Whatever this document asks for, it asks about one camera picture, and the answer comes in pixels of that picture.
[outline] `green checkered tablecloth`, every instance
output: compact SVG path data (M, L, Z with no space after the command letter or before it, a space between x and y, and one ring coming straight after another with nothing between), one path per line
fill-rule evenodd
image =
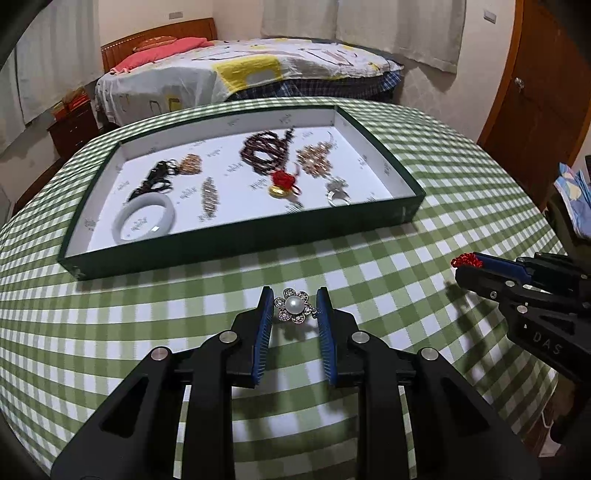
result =
M56 264L78 202L120 139L212 113L327 104L357 118L422 185L427 197L412 224L95 281L74 281ZM449 262L466 251L514 259L561 245L497 163L420 111L362 100L265 99L128 125L84 147L0 232L0 408L49 470L153 347L199 346L253 308L264 285L275 294L327 286L336 308L389 345L438 349L523 434L548 400L555 372L506 338L495 303L458 288ZM317 337L312 321L274 325L262 384L233 392L239 479L354 476L356 394L329 388Z

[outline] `silver ring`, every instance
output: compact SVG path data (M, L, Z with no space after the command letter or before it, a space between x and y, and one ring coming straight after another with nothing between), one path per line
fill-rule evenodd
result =
M351 205L351 201L349 194L344 191L344 190L331 190L328 192L328 194L326 195L326 198L328 198L329 200L329 204L331 207L338 207L338 206L342 206L342 205L337 205L335 204L335 201L333 199L337 199L337 200L342 200L344 201L347 205Z

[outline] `red ornament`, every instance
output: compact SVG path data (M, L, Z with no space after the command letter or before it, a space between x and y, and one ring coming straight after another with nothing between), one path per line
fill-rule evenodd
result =
M277 170L271 178L273 179L273 185L284 190L291 190L296 184L296 178L284 170Z
M457 258L452 260L452 267L457 268L460 265L471 265L473 267L482 268L484 263L482 260L479 260L478 257L474 254L462 254Z

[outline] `metal screw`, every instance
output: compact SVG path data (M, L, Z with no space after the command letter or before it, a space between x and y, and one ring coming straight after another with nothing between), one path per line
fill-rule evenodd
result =
M355 343L369 342L369 335L365 332L355 332L353 335L351 335L351 338Z
M428 346L427 348L424 348L423 350L421 350L421 356L425 359L425 360L437 360L439 358L439 352L437 350L435 350L434 348L431 348L430 346Z
M152 357L152 360L160 362L161 360L164 360L166 357L168 357L168 350L162 346L159 346L152 350L150 357Z
M231 330L226 330L225 332L220 333L220 342L222 343L232 343L238 340L238 334Z

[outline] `pink pillow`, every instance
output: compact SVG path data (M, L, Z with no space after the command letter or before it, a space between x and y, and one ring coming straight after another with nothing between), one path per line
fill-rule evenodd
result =
M187 37L179 38L176 42L162 47L132 53L124 61L111 69L111 73L127 73L147 63L162 60L177 53L185 53L199 47L211 47L213 43L206 38Z

